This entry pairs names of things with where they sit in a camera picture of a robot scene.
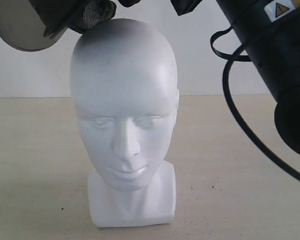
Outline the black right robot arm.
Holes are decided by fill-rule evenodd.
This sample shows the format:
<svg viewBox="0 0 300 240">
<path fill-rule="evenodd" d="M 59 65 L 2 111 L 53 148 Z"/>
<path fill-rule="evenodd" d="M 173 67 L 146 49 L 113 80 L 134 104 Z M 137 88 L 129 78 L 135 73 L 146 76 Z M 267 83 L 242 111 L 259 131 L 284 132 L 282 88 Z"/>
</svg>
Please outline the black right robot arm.
<svg viewBox="0 0 300 240">
<path fill-rule="evenodd" d="M 275 127 L 300 155 L 300 3 L 220 0 L 218 5 L 276 101 Z"/>
</svg>

